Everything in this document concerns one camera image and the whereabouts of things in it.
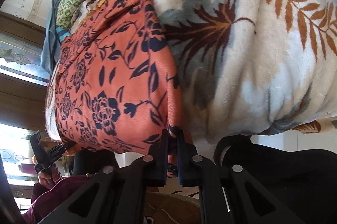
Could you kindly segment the maroon sleeve forearm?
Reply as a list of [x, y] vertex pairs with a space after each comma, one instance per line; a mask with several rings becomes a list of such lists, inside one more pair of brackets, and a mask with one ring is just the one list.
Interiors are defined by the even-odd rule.
[[38, 223], [90, 180], [88, 176], [61, 179], [52, 189], [37, 183], [33, 186], [31, 206], [22, 217], [26, 223]]

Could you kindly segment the person's left hand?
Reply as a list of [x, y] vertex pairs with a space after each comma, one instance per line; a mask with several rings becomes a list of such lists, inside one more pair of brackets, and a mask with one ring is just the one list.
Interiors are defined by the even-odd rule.
[[48, 170], [38, 173], [39, 183], [47, 189], [52, 189], [61, 179], [62, 176], [56, 164], [52, 164]]

